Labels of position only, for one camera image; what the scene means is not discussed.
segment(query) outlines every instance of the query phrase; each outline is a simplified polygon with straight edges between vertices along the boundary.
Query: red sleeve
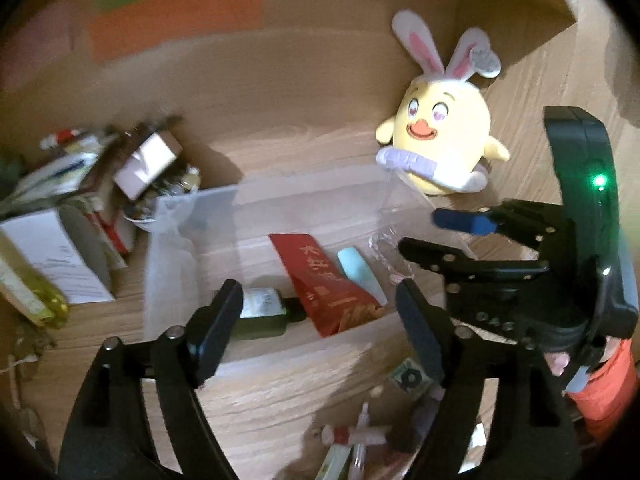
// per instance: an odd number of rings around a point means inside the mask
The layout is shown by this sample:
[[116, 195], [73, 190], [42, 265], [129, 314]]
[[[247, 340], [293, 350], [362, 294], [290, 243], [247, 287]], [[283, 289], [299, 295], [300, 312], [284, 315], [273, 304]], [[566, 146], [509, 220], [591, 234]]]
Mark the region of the red sleeve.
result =
[[610, 435], [638, 390], [638, 375], [631, 354], [631, 339], [620, 342], [615, 354], [590, 377], [584, 390], [568, 394], [584, 417], [597, 443]]

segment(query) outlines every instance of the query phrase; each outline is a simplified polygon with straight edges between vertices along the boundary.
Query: small figurine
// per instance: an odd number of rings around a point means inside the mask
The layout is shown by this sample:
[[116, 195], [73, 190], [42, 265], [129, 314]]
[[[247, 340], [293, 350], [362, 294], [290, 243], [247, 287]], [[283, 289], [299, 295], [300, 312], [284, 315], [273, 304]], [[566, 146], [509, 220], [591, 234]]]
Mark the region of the small figurine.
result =
[[423, 193], [476, 192], [488, 181], [482, 156], [509, 160], [507, 148], [489, 135], [491, 117], [480, 91], [467, 80], [474, 74], [494, 78], [500, 60], [483, 30], [470, 28], [445, 70], [431, 33], [410, 10], [392, 21], [398, 40], [424, 72], [404, 94], [398, 113], [376, 129], [382, 148], [379, 164], [403, 170]]

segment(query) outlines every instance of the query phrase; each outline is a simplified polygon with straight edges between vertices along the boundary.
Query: pink paper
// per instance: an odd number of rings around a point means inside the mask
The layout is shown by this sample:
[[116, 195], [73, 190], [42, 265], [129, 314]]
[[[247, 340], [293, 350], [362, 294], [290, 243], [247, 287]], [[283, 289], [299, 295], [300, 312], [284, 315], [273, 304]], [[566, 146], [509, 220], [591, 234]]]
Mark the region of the pink paper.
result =
[[49, 63], [71, 53], [71, 0], [55, 0], [33, 16], [2, 47], [2, 86], [13, 92]]

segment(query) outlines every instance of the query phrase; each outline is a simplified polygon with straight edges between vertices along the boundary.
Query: light blue object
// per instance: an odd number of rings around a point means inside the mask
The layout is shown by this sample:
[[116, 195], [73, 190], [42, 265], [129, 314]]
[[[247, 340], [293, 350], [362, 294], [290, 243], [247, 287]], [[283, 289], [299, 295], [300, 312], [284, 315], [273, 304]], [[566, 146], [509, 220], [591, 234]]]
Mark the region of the light blue object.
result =
[[581, 366], [578, 368], [578, 371], [575, 373], [574, 378], [569, 381], [565, 390], [571, 394], [576, 394], [584, 390], [584, 387], [589, 382], [589, 367]]
[[347, 247], [339, 251], [338, 260], [347, 278], [360, 288], [366, 290], [381, 306], [388, 303], [378, 280], [355, 247]]

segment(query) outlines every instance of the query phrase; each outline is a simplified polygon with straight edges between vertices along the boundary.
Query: white box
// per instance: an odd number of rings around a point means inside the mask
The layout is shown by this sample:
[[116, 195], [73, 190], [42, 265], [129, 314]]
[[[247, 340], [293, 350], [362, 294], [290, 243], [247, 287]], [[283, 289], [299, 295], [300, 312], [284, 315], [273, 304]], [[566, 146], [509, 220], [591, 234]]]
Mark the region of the white box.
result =
[[180, 155], [182, 146], [168, 131], [155, 132], [127, 159], [113, 180], [130, 200], [137, 199]]

